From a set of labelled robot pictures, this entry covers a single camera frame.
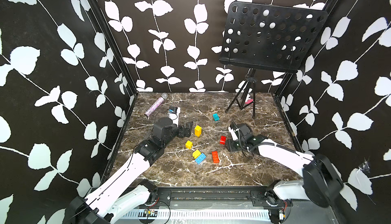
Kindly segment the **tall yellow lego brick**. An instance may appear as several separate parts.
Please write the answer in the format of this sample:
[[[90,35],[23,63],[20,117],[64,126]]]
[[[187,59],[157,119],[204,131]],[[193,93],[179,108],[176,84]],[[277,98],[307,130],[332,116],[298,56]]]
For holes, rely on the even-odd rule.
[[[197,125],[195,128],[194,128],[194,134],[197,136],[197,137],[200,137],[201,134],[202,134],[202,128]]]

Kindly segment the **small red lego brick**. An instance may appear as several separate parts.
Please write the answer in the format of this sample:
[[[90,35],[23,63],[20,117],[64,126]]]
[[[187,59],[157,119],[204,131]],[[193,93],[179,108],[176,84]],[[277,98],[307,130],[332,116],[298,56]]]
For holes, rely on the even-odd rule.
[[[227,138],[226,138],[225,136],[221,136],[221,138],[220,138],[220,144],[221,144],[221,145],[225,145],[225,144],[226,144],[226,140],[227,140]]]

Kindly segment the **long red lego brick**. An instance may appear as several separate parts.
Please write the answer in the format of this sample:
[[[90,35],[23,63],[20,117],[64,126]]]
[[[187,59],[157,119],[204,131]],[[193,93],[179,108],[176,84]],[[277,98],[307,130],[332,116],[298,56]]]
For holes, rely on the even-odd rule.
[[[220,163],[220,158],[219,158],[219,154],[218,154],[217,151],[213,151],[212,152],[212,160],[213,160],[214,164],[219,164]]]

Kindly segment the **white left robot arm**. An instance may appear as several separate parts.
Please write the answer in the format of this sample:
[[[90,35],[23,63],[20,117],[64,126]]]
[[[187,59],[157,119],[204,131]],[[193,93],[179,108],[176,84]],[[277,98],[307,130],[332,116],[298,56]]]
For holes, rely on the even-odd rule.
[[[155,204],[157,187],[148,180],[132,191],[128,187],[149,169],[175,138],[191,136],[192,122],[178,125],[169,117],[160,118],[151,134],[138,143],[131,157],[105,183],[86,197],[76,197],[65,210],[65,224],[114,224],[135,207]]]

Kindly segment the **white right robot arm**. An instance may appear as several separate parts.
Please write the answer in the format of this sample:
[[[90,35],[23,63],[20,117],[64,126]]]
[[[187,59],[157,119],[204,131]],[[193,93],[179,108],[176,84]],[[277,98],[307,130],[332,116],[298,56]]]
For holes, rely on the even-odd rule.
[[[301,178],[277,181],[267,192],[278,200],[308,200],[317,206],[331,206],[344,188],[341,177],[331,161],[324,155],[301,153],[286,148],[263,135],[236,140],[227,139],[228,151],[245,151],[269,158],[297,173]]]

